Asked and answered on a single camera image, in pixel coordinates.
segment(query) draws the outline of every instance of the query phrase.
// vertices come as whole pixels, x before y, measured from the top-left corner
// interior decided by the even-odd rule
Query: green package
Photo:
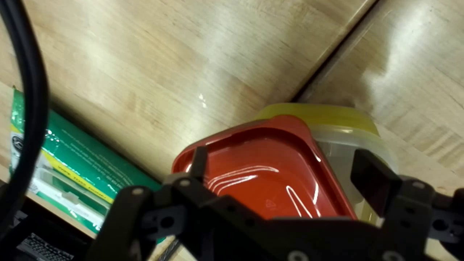
[[[17,165],[23,133],[23,94],[14,91],[11,109],[11,170]],[[133,164],[76,126],[49,112],[46,138],[29,191],[62,213],[98,232],[117,191],[127,186],[159,188]]]

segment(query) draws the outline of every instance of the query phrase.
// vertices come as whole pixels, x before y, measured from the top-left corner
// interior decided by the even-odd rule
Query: wooden table
[[[464,187],[462,10],[459,0],[379,3],[301,101],[368,112],[401,174],[452,194]]]
[[[26,0],[53,103],[162,178],[188,144],[290,100],[372,0]],[[11,49],[0,81],[20,86]]]

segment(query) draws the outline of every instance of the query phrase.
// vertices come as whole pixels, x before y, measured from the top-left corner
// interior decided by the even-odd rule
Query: black cable
[[[47,81],[29,17],[20,0],[0,0],[24,90],[24,135],[18,164],[0,199],[0,239],[23,204],[47,120]]]

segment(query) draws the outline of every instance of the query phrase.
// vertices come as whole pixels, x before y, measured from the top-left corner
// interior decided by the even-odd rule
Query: yellow lid
[[[361,129],[378,136],[378,130],[371,117],[359,110],[342,106],[327,104],[307,104],[307,103],[276,103],[263,107],[256,119],[271,119],[278,115],[291,115],[307,126],[327,125],[327,126],[348,126]]]

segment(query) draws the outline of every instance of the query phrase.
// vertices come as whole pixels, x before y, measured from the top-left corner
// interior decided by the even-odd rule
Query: screw
[[[178,183],[181,187],[188,187],[189,186],[189,180],[188,178],[184,178]]]
[[[140,194],[143,194],[143,188],[136,187],[136,188],[131,190],[131,194],[133,196],[140,196]]]
[[[301,251],[291,251],[288,254],[288,261],[308,261],[307,255]]]
[[[403,255],[395,251],[385,251],[381,255],[382,261],[404,261]]]
[[[419,181],[414,181],[411,186],[414,186],[416,188],[424,188],[424,184],[423,183],[419,183]]]

